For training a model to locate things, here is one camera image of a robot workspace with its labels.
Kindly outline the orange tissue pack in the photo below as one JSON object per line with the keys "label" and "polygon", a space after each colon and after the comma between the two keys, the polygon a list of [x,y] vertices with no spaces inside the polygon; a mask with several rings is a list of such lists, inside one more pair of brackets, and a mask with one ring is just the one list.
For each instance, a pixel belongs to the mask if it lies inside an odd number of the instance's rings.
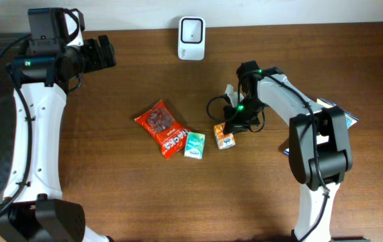
{"label": "orange tissue pack", "polygon": [[224,126],[224,122],[214,126],[214,136],[216,139],[217,146],[220,150],[228,149],[236,145],[235,138],[232,133],[223,133]]}

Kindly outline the green tissue pack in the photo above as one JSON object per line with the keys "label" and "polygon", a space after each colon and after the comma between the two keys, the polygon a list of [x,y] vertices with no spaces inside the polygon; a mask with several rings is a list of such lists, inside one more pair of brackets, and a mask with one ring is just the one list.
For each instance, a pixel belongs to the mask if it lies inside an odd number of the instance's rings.
{"label": "green tissue pack", "polygon": [[184,156],[193,159],[202,159],[205,146],[205,135],[189,132],[185,144]]}

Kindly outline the red Hacks candy bag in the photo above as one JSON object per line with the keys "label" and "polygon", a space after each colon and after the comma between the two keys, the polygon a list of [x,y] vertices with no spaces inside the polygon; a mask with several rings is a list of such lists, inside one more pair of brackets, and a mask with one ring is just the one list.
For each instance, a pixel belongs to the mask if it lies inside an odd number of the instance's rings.
{"label": "red Hacks candy bag", "polygon": [[173,117],[163,100],[159,100],[151,109],[134,119],[161,146],[161,154],[170,159],[185,147],[190,129]]}

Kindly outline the large yellow wipes bag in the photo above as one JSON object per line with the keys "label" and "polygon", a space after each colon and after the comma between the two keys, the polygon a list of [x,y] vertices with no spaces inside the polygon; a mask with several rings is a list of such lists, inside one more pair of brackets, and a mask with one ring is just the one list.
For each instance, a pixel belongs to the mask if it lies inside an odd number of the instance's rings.
{"label": "large yellow wipes bag", "polygon": [[[320,105],[322,105],[325,108],[332,108],[334,106],[337,106],[337,104],[323,98],[317,98],[316,102]],[[347,112],[343,110],[343,113],[345,115],[345,120],[346,120],[346,126],[347,129],[351,128],[355,123],[359,122],[359,118],[357,116],[354,116],[352,113]],[[322,136],[321,134],[318,134],[316,137],[316,142],[318,145],[326,143],[329,141],[328,136]],[[289,140],[286,139],[279,147],[278,151],[283,153],[285,156],[289,156],[290,150],[289,150]]]}

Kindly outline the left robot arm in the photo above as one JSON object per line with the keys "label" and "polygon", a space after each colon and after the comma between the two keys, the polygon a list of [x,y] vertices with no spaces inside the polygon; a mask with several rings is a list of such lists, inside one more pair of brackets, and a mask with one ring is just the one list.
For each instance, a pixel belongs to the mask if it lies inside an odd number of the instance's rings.
{"label": "left robot arm", "polygon": [[113,46],[107,36],[83,39],[85,22],[78,9],[30,9],[28,17],[31,32],[5,68],[14,87],[16,127],[0,236],[6,241],[106,241],[85,224],[81,205],[63,200],[58,150],[69,81],[113,67]]}

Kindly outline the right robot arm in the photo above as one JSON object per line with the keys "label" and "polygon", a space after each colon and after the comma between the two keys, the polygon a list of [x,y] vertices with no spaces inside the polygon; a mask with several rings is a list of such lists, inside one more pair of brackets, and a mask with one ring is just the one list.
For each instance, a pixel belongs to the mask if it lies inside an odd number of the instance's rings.
{"label": "right robot arm", "polygon": [[225,95],[225,134],[263,128],[266,108],[273,109],[288,125],[289,164],[300,184],[298,220],[292,241],[333,241],[330,222],[335,195],[353,159],[344,111],[326,108],[294,87],[284,72],[262,69],[255,61],[236,71],[238,90]]}

